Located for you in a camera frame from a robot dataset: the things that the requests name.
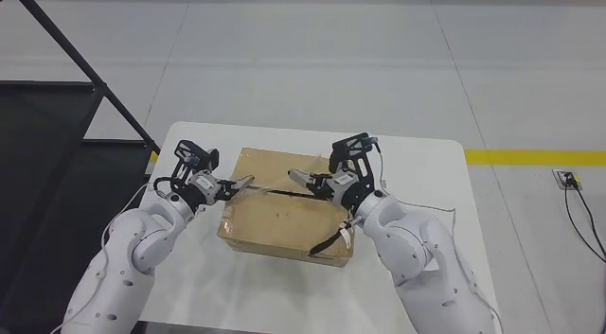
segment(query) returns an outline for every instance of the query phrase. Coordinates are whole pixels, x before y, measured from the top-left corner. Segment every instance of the tabletop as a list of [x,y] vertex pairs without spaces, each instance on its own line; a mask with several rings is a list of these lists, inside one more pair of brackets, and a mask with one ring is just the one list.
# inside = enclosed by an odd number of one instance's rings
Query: tabletop
[[[177,122],[151,176],[170,176],[182,139],[218,149],[213,175],[228,179],[242,148],[330,156],[331,144],[355,133],[310,132]],[[379,135],[388,191],[404,202],[456,208],[454,240],[496,307],[465,154],[455,141]],[[380,158],[368,154],[375,179]],[[143,204],[157,199],[148,191]],[[217,237],[223,203],[199,214],[156,269],[142,321],[270,334],[415,333],[372,240],[357,228],[344,268],[237,253]],[[449,213],[434,212],[448,227]]]

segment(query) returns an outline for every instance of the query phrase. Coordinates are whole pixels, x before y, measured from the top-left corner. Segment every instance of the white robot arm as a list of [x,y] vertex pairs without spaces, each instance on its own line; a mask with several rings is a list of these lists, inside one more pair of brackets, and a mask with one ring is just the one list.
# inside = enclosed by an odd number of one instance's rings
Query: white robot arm
[[[418,334],[494,334],[490,306],[447,228],[434,216],[375,190],[365,155],[373,145],[379,150],[376,138],[366,133],[336,142],[331,174],[292,169],[289,175],[315,196],[345,207],[354,217],[348,225],[360,225],[373,239]],[[199,206],[230,200],[253,181],[252,176],[236,182],[215,179],[210,172],[219,164],[219,153],[189,141],[181,141],[175,155],[180,161],[172,176],[154,182],[156,191],[158,183],[170,182],[171,192],[159,193],[154,204],[127,211],[110,223],[109,241],[91,261],[69,303],[59,327],[63,334],[130,333],[152,290],[154,268],[169,255]],[[338,237],[311,253],[328,248]],[[432,259],[438,269],[427,271]]]
[[[210,172],[219,164],[219,153],[208,153],[190,141],[181,141],[175,155],[180,161],[173,175],[154,182],[158,200],[110,223],[109,241],[89,264],[62,326],[53,333],[59,329],[63,334],[130,333],[152,291],[155,267],[172,251],[200,205],[228,201],[254,179],[215,179]],[[170,182],[169,194],[158,190],[161,182]]]
[[[345,207],[391,272],[396,293],[418,334],[494,334],[490,311],[473,272],[448,229],[433,215],[375,190],[366,154],[376,138],[358,134],[332,145],[331,174],[291,169],[291,179],[315,196]],[[329,247],[338,234],[311,250]],[[425,270],[435,259],[438,269]]]

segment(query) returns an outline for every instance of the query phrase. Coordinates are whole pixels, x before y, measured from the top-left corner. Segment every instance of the metal pole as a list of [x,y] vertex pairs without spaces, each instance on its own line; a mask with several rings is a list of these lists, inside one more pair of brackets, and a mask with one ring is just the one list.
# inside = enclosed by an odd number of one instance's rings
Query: metal pole
[[63,33],[55,26],[55,23],[50,20],[46,13],[38,6],[35,0],[19,0],[21,4],[31,13],[32,16],[40,23],[40,25],[50,34],[50,36],[59,44],[69,58],[82,70],[82,72],[95,84],[96,87],[100,87],[105,90],[105,97],[116,107],[117,111],[122,114],[126,121],[133,126],[137,133],[143,138],[143,140],[151,146],[153,151],[160,153],[160,147],[153,142],[150,135],[145,132],[145,129],[137,122],[136,118],[126,109],[124,104],[114,95],[112,90],[107,84],[101,79],[101,77],[93,70],[90,64],[84,59],[84,57],[76,50],[69,40],[63,35]]

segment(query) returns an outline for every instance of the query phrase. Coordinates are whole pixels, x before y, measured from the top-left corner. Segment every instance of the electrical outlet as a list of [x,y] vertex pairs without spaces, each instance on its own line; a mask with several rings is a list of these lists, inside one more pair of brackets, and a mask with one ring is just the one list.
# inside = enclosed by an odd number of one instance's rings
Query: electrical outlet
[[[572,171],[566,170],[566,169],[554,169],[553,170],[553,176],[554,176],[554,178],[556,178],[556,183],[558,184],[558,187],[561,190],[566,189],[566,176],[565,175],[567,173],[569,173],[569,172],[573,175],[573,177],[577,181],[577,185],[579,186],[579,190],[582,190],[583,186],[580,185],[579,175],[575,174]],[[572,185],[569,185],[568,189],[574,190],[575,188]]]

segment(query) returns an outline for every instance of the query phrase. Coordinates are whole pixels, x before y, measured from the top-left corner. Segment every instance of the yellow stripe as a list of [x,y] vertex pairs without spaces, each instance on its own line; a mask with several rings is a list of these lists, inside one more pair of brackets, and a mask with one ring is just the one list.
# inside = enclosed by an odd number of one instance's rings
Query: yellow stripe
[[470,166],[606,166],[606,151],[466,149]]

